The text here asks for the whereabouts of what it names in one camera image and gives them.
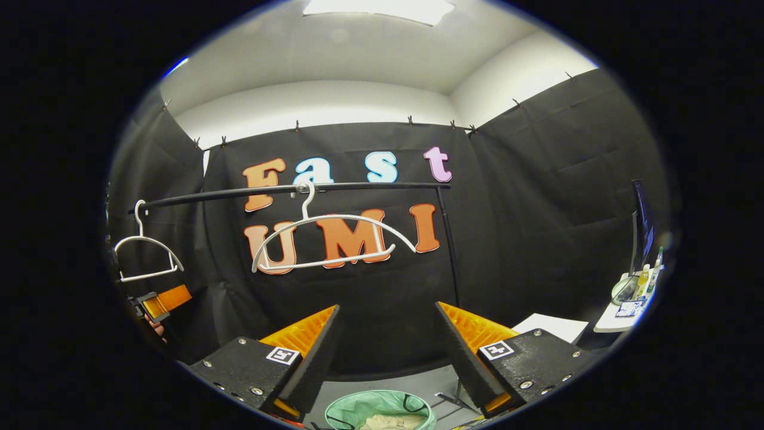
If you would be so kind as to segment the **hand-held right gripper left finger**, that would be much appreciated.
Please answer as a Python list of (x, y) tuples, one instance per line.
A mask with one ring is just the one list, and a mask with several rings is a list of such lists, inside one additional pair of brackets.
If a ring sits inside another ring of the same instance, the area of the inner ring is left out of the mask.
[(332, 364), (342, 313), (332, 305), (260, 340), (237, 337), (189, 370), (246, 408), (302, 425)]

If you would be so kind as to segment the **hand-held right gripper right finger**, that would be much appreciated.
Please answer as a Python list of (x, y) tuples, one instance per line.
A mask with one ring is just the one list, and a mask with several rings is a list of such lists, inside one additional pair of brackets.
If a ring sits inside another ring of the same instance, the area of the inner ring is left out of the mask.
[(448, 359), (485, 418), (548, 397), (594, 359), (543, 328), (521, 334), (444, 302), (436, 302), (436, 310)]

